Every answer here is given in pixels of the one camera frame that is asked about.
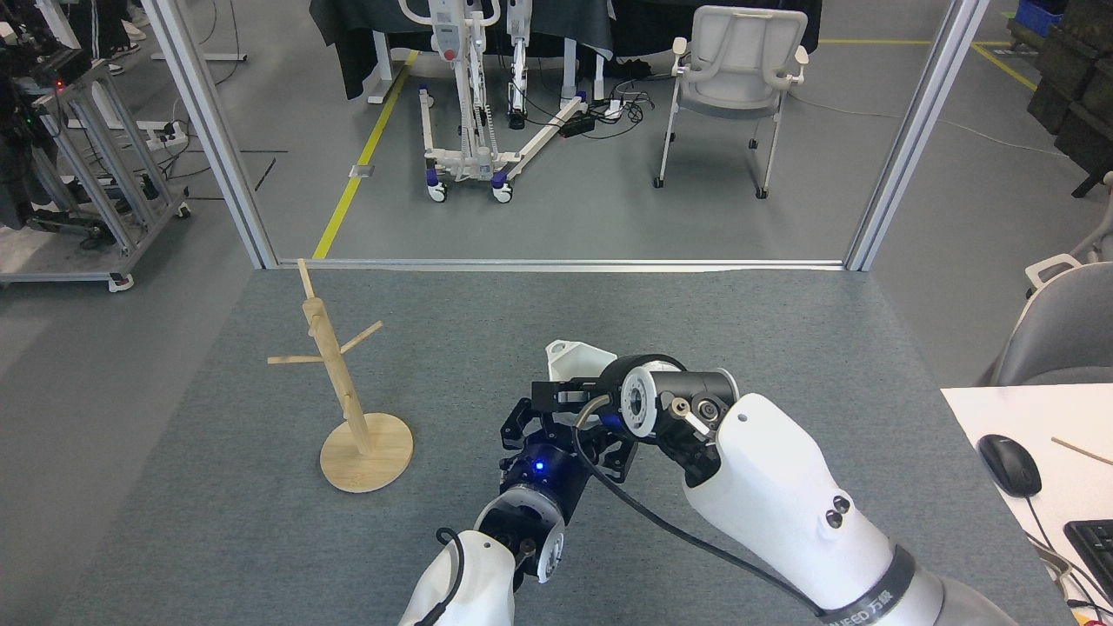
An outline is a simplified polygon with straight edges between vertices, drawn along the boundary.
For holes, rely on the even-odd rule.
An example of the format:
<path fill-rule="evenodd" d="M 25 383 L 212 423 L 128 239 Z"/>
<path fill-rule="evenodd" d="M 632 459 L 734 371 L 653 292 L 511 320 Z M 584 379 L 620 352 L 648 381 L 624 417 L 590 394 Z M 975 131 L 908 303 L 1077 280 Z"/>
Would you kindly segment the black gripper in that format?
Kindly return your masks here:
<path fill-rule="evenodd" d="M 584 491 L 591 471 L 577 454 L 572 436 L 558 436 L 551 410 L 538 410 L 521 397 L 500 430 L 504 450 L 521 450 L 500 462 L 500 491 L 525 487 L 556 503 L 568 524 Z"/>
<path fill-rule="evenodd" d="M 597 397 L 608 397 L 595 408 L 587 424 L 602 424 L 579 431 L 579 442 L 588 463 L 597 466 L 613 483 L 624 483 L 637 451 L 637 442 L 626 433 L 621 415 L 621 387 L 599 380 L 532 382 L 533 408 L 583 408 Z"/>

